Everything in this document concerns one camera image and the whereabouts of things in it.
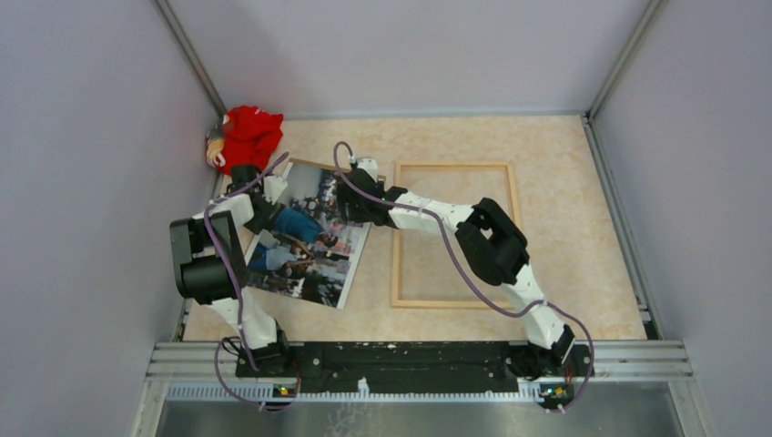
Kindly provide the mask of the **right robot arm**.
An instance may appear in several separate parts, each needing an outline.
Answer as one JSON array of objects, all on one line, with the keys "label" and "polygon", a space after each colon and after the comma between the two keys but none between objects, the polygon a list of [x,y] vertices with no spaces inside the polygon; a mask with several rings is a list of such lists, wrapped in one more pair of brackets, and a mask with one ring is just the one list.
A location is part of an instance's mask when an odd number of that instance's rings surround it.
[{"label": "right robot arm", "polygon": [[402,187],[384,187],[372,159],[353,158],[337,168],[342,216],[397,231],[423,232],[442,240],[465,285],[488,308],[524,323],[536,368],[557,375],[571,361],[572,330],[587,328],[549,301],[541,290],[527,251],[528,240],[497,202],[452,204],[418,196]]}]

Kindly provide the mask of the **printed photo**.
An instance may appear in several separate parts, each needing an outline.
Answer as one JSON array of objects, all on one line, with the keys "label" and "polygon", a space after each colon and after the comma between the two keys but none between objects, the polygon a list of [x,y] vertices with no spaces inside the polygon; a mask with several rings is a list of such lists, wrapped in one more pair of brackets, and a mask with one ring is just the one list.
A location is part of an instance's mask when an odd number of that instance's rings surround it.
[{"label": "printed photo", "polygon": [[333,167],[292,159],[283,177],[278,216],[246,250],[247,285],[341,310],[371,225],[341,215]]}]

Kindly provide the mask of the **wooden picture frame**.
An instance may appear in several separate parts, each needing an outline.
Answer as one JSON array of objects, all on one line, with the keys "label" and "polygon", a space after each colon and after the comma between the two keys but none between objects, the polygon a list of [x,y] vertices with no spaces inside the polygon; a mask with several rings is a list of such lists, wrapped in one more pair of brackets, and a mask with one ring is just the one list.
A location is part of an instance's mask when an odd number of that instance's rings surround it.
[{"label": "wooden picture frame", "polygon": [[504,285],[523,264],[526,246],[513,166],[506,161],[403,161],[394,183],[413,193],[395,230],[391,305],[401,309],[508,307]]}]

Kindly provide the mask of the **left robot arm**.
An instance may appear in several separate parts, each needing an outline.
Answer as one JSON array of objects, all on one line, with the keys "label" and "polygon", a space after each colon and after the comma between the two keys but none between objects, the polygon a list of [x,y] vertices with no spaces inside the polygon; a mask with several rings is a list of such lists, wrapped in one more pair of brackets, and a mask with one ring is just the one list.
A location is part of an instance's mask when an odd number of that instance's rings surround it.
[{"label": "left robot arm", "polygon": [[214,310],[237,333],[240,376],[280,376],[292,362],[285,332],[247,290],[250,271],[239,239],[241,229],[273,230],[286,186],[256,166],[236,166],[225,195],[169,225],[178,292]]}]

